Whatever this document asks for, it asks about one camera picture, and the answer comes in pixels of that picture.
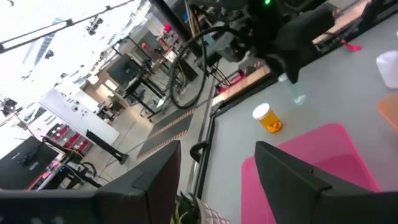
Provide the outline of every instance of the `desk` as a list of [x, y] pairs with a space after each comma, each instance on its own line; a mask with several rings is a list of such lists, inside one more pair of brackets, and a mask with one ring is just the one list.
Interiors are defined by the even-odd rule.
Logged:
[[211, 105], [216, 106], [218, 103], [228, 100], [228, 99], [232, 98], [233, 96], [237, 95], [238, 93], [241, 93], [242, 91], [244, 91], [245, 88], [255, 84], [262, 78], [269, 76], [270, 75], [269, 72], [270, 72], [270, 70], [267, 66], [263, 66], [263, 67], [257, 69], [253, 74], [250, 74], [244, 80], [241, 80], [237, 84], [228, 88], [226, 91], [224, 91], [221, 94], [214, 97], [213, 101], [211, 102]]
[[47, 167], [47, 172], [44, 172], [42, 175], [37, 177], [27, 190], [32, 190], [35, 186], [37, 187], [33, 190], [42, 190], [58, 174], [58, 171], [66, 162], [68, 162], [67, 155], [60, 153]]
[[151, 113], [150, 116], [147, 117], [147, 119], [150, 120], [151, 117], [159, 114], [161, 110], [154, 111], [152, 110], [147, 104], [145, 104], [140, 98], [138, 98], [134, 93], [136, 89], [139, 87], [140, 84], [144, 84], [146, 87], [148, 87], [151, 91], [155, 93], [157, 97], [160, 99], [163, 98], [163, 95], [161, 95], [156, 89], [153, 88], [150, 84], [148, 84], [142, 77], [138, 76], [131, 80], [128, 84], [128, 86], [125, 89], [125, 94], [122, 96], [123, 99], [126, 99], [128, 96], [132, 96], [139, 104], [141, 104], [147, 111]]
[[[398, 15], [355, 39], [362, 51], [340, 47], [303, 67], [296, 84], [307, 96], [301, 106], [293, 102], [284, 83], [276, 83], [212, 117], [207, 172], [202, 172], [203, 201], [233, 223], [241, 223], [241, 165], [254, 155], [255, 142], [276, 146], [327, 123], [345, 127], [381, 189], [398, 190], [393, 174], [398, 170], [398, 135], [377, 110], [378, 101], [393, 91], [385, 86], [375, 63], [381, 53], [398, 48], [396, 30]], [[252, 118], [253, 109], [263, 102], [283, 121], [281, 132], [269, 134]]]
[[[371, 0], [363, 0], [356, 4], [353, 7], [350, 7], [345, 10], [345, 12], [336, 19], [335, 25], [328, 30], [328, 32], [331, 32], [332, 34], [337, 33], [338, 31], [346, 28], [349, 24], [354, 22], [355, 20], [359, 19], [361, 17], [361, 14], [367, 5], [367, 3], [371, 2]], [[324, 41], [325, 39], [330, 38], [329, 35], [327, 34], [322, 34], [321, 36], [317, 37], [315, 40], [312, 42], [314, 44], [319, 44], [320, 42]]]
[[97, 105], [96, 110], [94, 111], [94, 113], [99, 116], [101, 119], [104, 119], [104, 109], [106, 108], [105, 106], [105, 102], [104, 103], [100, 103]]

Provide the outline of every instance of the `black cable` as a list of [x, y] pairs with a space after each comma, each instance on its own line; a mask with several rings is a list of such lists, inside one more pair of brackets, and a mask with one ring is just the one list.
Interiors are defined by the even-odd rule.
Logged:
[[232, 83], [228, 80], [228, 78], [224, 75], [224, 73], [218, 68], [218, 66], [220, 65], [220, 61], [217, 61], [213, 67], [220, 72], [221, 76], [224, 77], [224, 79], [228, 82], [227, 84], [223, 83], [226, 86], [231, 86]]
[[76, 178], [79, 178], [83, 183], [85, 182], [68, 164], [63, 165], [64, 167], [68, 168]]
[[86, 167], [88, 169], [87, 166], [90, 166], [93, 169], [93, 178], [95, 178], [97, 176], [97, 169], [95, 169], [94, 164], [90, 163], [90, 162], [82, 162], [80, 165], [82, 165], [83, 167]]
[[214, 75], [213, 74], [213, 77], [218, 81], [218, 84], [223, 84], [223, 85], [226, 85], [226, 86], [228, 86], [228, 84], [226, 84], [226, 83], [223, 83], [223, 81], [222, 80], [220, 80], [216, 75]]
[[215, 69], [215, 72], [220, 75], [221, 78], [224, 78], [224, 81], [226, 82], [226, 83], [223, 83], [224, 85], [226, 85], [226, 86], [231, 86], [232, 85], [232, 83], [227, 79], [227, 77], [224, 75], [224, 73], [222, 73], [221, 70], [218, 69], [218, 67], [213, 65], [213, 68]]
[[248, 40], [248, 37], [246, 37], [244, 34], [239, 33], [237, 30], [234, 30], [228, 26], [218, 26], [218, 27], [211, 27], [207, 30], [204, 30], [202, 32], [200, 32], [198, 35], [196, 35], [195, 37], [192, 37], [190, 40], [187, 41], [186, 46], [181, 50], [181, 52], [179, 53], [179, 55], [177, 56], [177, 58], [175, 59], [175, 61], [173, 62], [173, 64], [170, 66], [170, 82], [169, 82], [169, 86], [172, 87], [174, 86], [175, 82], [176, 82], [176, 73], [175, 71], [175, 66], [179, 63], [179, 61], [182, 58], [182, 55], [185, 53], [185, 51], [188, 49], [188, 46], [191, 42], [193, 41], [197, 41], [198, 39], [202, 39], [201, 42], [201, 46], [202, 46], [202, 57], [203, 57], [203, 79], [201, 82], [201, 86], [199, 89], [198, 94], [194, 97], [194, 99], [190, 102], [187, 103], [186, 105], [180, 105], [177, 103], [177, 100], [175, 98], [174, 95], [174, 91], [173, 88], [169, 88], [170, 90], [170, 99], [172, 101], [172, 103], [178, 108], [178, 109], [189, 109], [191, 108], [195, 103], [198, 102], [199, 97], [203, 91], [203, 88], [205, 86], [205, 82], [206, 82], [206, 76], [208, 76], [208, 72], [207, 72], [207, 52], [206, 52], [206, 45], [205, 42], [203, 41], [203, 36], [210, 34], [212, 32], [220, 32], [220, 33], [225, 33], [225, 32], [229, 32], [233, 35], [235, 35], [236, 37], [239, 37], [240, 39], [243, 40]]

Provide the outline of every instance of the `white cup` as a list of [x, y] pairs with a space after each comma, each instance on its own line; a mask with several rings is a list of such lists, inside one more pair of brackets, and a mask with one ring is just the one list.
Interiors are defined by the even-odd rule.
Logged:
[[390, 50], [380, 54], [376, 65], [388, 88], [398, 88], [398, 51]]

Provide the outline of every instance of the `pink mat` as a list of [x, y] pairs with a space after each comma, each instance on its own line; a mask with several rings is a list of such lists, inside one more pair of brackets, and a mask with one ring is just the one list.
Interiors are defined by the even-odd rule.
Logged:
[[[277, 146], [279, 149], [337, 177], [380, 191], [374, 177], [340, 124], [326, 124]], [[242, 224], [274, 224], [275, 218], [261, 187], [254, 156], [242, 164]]]

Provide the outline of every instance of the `white bottle cap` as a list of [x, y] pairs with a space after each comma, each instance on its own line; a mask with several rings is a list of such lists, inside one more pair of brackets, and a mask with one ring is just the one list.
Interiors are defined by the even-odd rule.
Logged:
[[253, 118], [257, 120], [261, 120], [267, 116], [269, 113], [269, 104], [263, 103], [256, 107], [253, 111]]

